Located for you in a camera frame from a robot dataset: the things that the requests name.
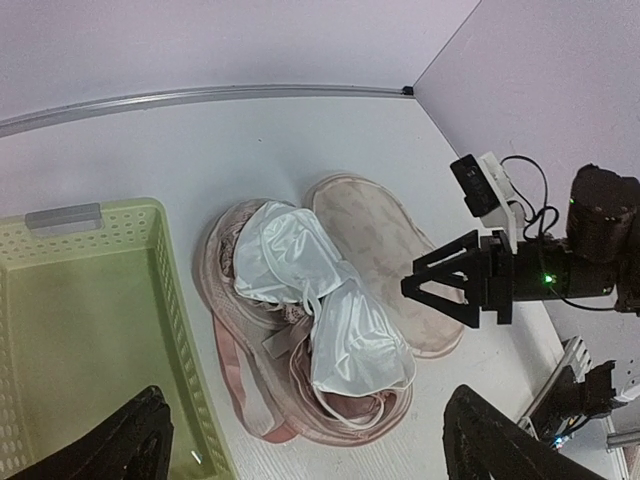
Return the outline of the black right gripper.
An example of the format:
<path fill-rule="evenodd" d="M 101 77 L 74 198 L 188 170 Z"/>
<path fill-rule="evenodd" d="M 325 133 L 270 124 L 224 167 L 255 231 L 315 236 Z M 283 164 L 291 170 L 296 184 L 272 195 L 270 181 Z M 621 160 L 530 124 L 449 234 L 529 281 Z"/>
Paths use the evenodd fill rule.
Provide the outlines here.
<path fill-rule="evenodd" d="M 480 309 L 495 312 L 500 324 L 510 324 L 516 302 L 607 296 L 617 279 L 616 261 L 592 263 L 570 251 L 562 240 L 523 241 L 512 251 L 503 232 L 479 240 L 479 232 L 472 230 L 414 260 L 412 275 L 401 281 L 401 292 L 478 329 Z M 464 302 L 423 290 L 428 283 L 461 290 Z"/>

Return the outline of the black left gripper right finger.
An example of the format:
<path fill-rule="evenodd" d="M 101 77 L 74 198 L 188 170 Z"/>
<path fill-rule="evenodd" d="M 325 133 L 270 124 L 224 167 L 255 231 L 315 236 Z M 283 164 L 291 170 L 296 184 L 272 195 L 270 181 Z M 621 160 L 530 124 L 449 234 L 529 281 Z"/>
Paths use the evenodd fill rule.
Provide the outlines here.
<path fill-rule="evenodd" d="M 443 448 L 450 479 L 598 479 L 519 428 L 466 384 L 444 411 Z"/>

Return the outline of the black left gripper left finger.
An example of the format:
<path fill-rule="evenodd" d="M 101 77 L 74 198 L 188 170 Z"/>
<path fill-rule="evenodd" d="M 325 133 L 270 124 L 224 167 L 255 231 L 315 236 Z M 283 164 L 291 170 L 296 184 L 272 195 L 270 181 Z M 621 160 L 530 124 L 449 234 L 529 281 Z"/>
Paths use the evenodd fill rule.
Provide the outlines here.
<path fill-rule="evenodd" d="M 161 389 L 140 391 L 75 442 L 14 479 L 166 479 L 174 435 Z"/>

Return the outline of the green perforated plastic basket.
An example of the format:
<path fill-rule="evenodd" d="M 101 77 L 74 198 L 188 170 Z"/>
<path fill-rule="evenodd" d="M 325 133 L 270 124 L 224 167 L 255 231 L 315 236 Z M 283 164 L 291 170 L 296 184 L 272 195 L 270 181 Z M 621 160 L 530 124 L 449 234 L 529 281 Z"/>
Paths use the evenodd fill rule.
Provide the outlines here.
<path fill-rule="evenodd" d="M 3 218 L 2 477 L 151 385 L 171 411 L 170 477 L 233 478 L 163 205 L 142 198 Z"/>

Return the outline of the floral mesh laundry bag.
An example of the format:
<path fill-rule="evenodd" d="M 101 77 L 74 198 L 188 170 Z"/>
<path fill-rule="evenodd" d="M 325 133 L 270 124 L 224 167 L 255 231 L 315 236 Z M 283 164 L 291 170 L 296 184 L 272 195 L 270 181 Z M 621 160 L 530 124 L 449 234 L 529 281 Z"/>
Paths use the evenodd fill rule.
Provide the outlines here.
<path fill-rule="evenodd" d="M 301 205 L 278 202 L 309 209 L 316 215 L 337 250 L 355 267 L 370 293 L 398 328 L 415 363 L 420 358 L 446 356 L 457 347 L 463 335 L 459 324 L 433 309 L 420 307 L 401 293 L 401 281 L 411 272 L 413 260 L 431 252 L 433 244 L 389 190 L 363 177 L 342 174 L 328 177 L 311 188 Z M 202 236 L 194 259 L 194 278 L 202 300 L 199 260 L 204 237 L 211 232 L 215 222 Z M 249 364 L 245 357 L 240 359 L 240 365 L 243 384 L 251 399 L 247 420 L 238 420 L 244 428 L 251 425 L 266 432 L 273 427 L 274 420 L 258 396 L 259 390 L 247 370 Z M 327 412 L 345 425 L 363 429 L 374 424 L 347 419 L 329 405 L 330 393 L 319 392 L 313 387 L 312 390 Z"/>

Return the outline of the pink satin lace bra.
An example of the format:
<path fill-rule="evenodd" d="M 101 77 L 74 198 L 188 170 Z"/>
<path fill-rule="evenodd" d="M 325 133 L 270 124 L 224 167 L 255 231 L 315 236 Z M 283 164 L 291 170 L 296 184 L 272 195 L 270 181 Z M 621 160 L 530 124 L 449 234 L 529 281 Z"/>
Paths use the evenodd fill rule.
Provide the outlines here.
<path fill-rule="evenodd" d="M 242 228 L 264 203 L 246 200 L 223 213 L 205 235 L 199 260 L 203 300 L 213 316 L 221 372 L 236 416 L 247 420 L 251 399 L 242 379 L 240 359 L 245 357 L 274 420 L 266 432 L 247 425 L 251 435 L 270 443 L 302 436 L 339 447 L 373 442 L 401 422 L 413 391 L 386 390 L 360 399 L 329 395 L 329 405 L 347 419 L 374 423 L 363 429 L 345 425 L 327 412 L 311 387 L 311 317 L 298 305 L 253 301 L 235 291 L 234 249 Z"/>

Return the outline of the white satin bra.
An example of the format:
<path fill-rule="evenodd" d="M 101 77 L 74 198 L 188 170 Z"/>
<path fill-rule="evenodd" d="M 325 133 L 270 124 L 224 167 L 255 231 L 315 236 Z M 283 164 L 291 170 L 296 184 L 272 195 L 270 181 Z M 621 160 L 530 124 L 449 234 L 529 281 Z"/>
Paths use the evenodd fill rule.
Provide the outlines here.
<path fill-rule="evenodd" d="M 364 397 L 413 383 L 409 345 L 311 210 L 264 203 L 242 228 L 233 265 L 240 296 L 311 316 L 315 390 Z"/>

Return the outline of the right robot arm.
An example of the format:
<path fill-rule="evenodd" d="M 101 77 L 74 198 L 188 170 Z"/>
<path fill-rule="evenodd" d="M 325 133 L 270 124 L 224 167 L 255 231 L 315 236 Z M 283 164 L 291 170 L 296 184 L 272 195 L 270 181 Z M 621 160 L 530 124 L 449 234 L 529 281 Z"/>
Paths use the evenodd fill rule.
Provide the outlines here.
<path fill-rule="evenodd" d="M 512 321 L 516 302 L 615 293 L 618 313 L 639 311 L 639 181 L 589 164 L 571 186 L 567 236 L 509 243 L 502 230 L 477 231 L 414 260 L 402 294 L 470 327 L 483 311 Z"/>

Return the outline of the aluminium table edge rail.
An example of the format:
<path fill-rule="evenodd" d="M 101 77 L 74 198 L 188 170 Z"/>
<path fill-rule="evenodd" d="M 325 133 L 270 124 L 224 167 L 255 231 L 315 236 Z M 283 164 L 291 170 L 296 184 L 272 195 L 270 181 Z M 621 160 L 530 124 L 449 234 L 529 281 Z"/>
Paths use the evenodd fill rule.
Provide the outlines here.
<path fill-rule="evenodd" d="M 305 97 L 412 99 L 414 88 L 411 86 L 393 89 L 349 85 L 275 84 L 208 86 L 167 90 L 91 100 L 4 119 L 1 121 L 1 136 L 6 138 L 75 121 L 170 106 L 232 100 Z"/>

